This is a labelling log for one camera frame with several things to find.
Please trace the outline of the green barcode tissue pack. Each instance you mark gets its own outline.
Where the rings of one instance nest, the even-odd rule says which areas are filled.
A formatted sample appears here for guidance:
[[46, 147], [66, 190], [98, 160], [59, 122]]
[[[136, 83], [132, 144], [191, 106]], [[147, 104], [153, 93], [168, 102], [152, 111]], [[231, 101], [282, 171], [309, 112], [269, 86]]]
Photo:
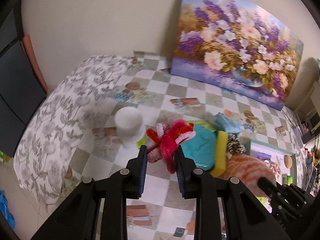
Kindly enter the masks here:
[[257, 197], [257, 199], [259, 200], [259, 202], [261, 202], [261, 204], [265, 205], [268, 201], [267, 197]]

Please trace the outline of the orange white fluffy cloth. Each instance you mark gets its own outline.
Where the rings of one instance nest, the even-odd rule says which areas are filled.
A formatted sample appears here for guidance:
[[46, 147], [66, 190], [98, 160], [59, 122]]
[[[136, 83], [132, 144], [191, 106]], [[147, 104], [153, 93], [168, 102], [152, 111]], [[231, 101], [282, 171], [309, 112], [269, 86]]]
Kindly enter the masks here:
[[268, 179], [276, 186], [274, 172], [263, 161], [246, 154], [234, 154], [227, 161], [225, 172], [219, 178], [228, 180], [237, 177], [256, 196], [266, 197], [257, 185], [261, 177]]

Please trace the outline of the purple snack packet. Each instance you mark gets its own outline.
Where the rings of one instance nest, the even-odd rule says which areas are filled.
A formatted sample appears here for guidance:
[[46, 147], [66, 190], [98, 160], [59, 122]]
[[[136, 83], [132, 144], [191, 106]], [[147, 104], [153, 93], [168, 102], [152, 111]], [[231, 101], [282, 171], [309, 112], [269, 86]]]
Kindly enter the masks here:
[[259, 160], [262, 160], [262, 161], [271, 160], [271, 155], [263, 153], [263, 152], [258, 152], [257, 153], [257, 158]]

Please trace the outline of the leopard print scrunchie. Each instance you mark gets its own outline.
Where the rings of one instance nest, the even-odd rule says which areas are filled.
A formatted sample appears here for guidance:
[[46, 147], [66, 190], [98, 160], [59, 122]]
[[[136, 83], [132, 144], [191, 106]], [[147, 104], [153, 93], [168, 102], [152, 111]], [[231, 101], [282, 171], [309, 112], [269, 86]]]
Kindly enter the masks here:
[[239, 137], [236, 134], [229, 134], [227, 140], [227, 158], [231, 159], [231, 157], [235, 154], [245, 154], [246, 148], [244, 144], [240, 141]]

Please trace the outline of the yellow green sponge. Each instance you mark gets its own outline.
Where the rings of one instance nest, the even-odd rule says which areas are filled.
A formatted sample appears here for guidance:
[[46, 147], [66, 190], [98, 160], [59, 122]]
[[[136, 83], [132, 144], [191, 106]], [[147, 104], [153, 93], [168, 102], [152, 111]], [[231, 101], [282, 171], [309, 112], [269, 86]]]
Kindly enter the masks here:
[[210, 174], [213, 177], [221, 176], [226, 170], [226, 152], [227, 152], [228, 134], [224, 131], [217, 131], [215, 145], [215, 163]]

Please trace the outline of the red chenille scrunchie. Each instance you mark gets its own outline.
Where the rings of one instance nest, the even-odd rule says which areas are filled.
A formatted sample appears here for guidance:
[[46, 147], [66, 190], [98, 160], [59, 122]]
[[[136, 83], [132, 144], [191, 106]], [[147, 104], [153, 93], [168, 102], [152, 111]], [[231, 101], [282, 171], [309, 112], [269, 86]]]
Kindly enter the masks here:
[[194, 124], [184, 120], [168, 119], [160, 122], [155, 129], [149, 128], [146, 135], [151, 139], [147, 145], [147, 159], [149, 163], [163, 160], [167, 170], [174, 174], [176, 162], [174, 154], [180, 144], [195, 137]]

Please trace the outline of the white teal tray box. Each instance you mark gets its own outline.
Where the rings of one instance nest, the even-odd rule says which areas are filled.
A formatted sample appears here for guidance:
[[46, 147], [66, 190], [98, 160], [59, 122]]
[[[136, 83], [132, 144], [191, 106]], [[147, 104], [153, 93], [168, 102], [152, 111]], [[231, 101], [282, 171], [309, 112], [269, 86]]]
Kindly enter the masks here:
[[[258, 152], [263, 152], [271, 155], [271, 160], [265, 160], [264, 162], [268, 165], [270, 165], [270, 162], [274, 162], [279, 165], [282, 175], [281, 177], [276, 179], [278, 184], [283, 184], [282, 177], [284, 175], [291, 175], [293, 176], [293, 184], [298, 185], [296, 156], [292, 152], [289, 152], [277, 146], [257, 141], [255, 139], [249, 140], [248, 142], [244, 143], [244, 146], [246, 148], [246, 154], [252, 157], [257, 158]], [[293, 165], [290, 169], [286, 168], [284, 163], [284, 157], [286, 155], [291, 156], [293, 160]]]

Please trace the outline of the checkered printed tablecloth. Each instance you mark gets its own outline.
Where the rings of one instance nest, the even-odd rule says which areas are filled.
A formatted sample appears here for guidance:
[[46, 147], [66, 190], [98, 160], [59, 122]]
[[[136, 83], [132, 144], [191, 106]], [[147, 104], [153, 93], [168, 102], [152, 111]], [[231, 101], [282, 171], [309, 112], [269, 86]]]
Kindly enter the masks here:
[[117, 121], [125, 117], [132, 131], [139, 129], [148, 147], [145, 191], [138, 200], [127, 201], [129, 239], [192, 239], [195, 200], [183, 199], [176, 178], [167, 134], [181, 146], [196, 166], [220, 175], [222, 151], [247, 154], [270, 153], [274, 171], [282, 183], [303, 185], [305, 158], [299, 151], [295, 115], [276, 111], [262, 103], [192, 79], [170, 73], [166, 57], [137, 53], [137, 63], [114, 83], [103, 86], [102, 56], [93, 57], [77, 69], [91, 78], [76, 85], [75, 107], [67, 114], [70, 135], [82, 136], [71, 168], [80, 177], [101, 180], [123, 168], [138, 148], [122, 142]]

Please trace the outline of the grey floral tablecloth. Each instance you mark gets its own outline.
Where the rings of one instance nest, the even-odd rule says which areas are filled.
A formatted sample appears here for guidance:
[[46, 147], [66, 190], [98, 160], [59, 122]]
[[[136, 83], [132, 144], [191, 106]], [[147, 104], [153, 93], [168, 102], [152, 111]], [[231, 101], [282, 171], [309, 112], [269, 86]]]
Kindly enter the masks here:
[[101, 104], [134, 57], [92, 56], [44, 100], [17, 146], [13, 167], [19, 186], [51, 213], [63, 201], [72, 156]]

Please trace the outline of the teal plastic toy box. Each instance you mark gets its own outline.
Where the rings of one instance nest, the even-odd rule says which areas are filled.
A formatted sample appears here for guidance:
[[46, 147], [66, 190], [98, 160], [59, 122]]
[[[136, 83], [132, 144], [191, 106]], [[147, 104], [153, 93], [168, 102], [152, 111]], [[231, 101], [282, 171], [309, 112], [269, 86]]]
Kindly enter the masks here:
[[181, 144], [186, 158], [192, 159], [196, 167], [210, 170], [215, 163], [216, 133], [194, 124], [195, 137]]

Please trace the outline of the light blue cloth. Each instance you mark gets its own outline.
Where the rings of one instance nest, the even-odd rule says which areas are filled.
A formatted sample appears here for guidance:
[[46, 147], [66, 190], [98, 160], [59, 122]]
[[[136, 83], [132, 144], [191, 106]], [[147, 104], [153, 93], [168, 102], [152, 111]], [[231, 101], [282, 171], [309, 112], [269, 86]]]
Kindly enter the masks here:
[[213, 126], [229, 134], [239, 134], [242, 131], [239, 124], [222, 113], [218, 113], [213, 117]]

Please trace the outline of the lime green cloth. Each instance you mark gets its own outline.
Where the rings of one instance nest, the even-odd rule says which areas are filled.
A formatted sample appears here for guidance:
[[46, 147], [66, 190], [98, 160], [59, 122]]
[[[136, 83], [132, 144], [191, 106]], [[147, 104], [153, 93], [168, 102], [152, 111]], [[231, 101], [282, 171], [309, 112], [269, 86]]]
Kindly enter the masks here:
[[[212, 132], [215, 132], [216, 129], [208, 122], [206, 121], [195, 121], [195, 120], [191, 120], [191, 121], [187, 121], [188, 123], [194, 123], [195, 125], [199, 125], [204, 127], [207, 130], [210, 130]], [[151, 142], [151, 139], [146, 135], [146, 133], [144, 134], [144, 137], [138, 141], [136, 143], [137, 148], [140, 148], [142, 145], [148, 145]]]

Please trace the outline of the white pill bottle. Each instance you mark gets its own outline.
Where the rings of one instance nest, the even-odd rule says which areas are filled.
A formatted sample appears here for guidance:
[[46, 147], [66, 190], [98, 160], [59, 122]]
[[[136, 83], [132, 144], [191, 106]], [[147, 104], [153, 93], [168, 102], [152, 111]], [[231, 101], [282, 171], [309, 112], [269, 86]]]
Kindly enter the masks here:
[[136, 146], [145, 134], [141, 112], [135, 107], [123, 107], [114, 116], [117, 137], [125, 148]]

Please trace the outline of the floral canvas painting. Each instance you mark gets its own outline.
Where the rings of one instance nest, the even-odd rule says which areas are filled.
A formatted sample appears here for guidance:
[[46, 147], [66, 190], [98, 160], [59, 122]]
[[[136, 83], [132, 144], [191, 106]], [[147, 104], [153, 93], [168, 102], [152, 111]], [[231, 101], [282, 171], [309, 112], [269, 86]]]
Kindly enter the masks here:
[[171, 73], [279, 111], [303, 47], [287, 26], [249, 0], [182, 0]]

